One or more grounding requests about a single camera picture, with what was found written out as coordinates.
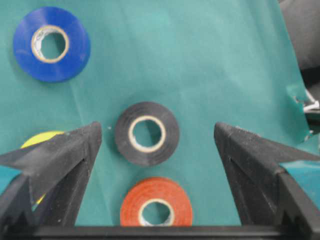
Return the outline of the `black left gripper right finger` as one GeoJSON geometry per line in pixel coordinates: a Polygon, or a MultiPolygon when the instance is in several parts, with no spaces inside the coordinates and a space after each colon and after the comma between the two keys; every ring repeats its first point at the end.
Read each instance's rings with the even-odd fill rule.
{"type": "Polygon", "coordinates": [[[319,156],[223,122],[214,126],[214,141],[243,225],[320,226],[315,200],[283,167],[318,164],[319,156]]]}

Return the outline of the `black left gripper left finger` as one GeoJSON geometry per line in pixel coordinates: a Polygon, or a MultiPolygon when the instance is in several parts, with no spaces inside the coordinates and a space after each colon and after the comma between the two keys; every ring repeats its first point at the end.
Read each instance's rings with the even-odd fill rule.
{"type": "Polygon", "coordinates": [[[0,226],[73,226],[101,143],[94,121],[1,155],[1,167],[20,172],[0,195],[0,226]]]}

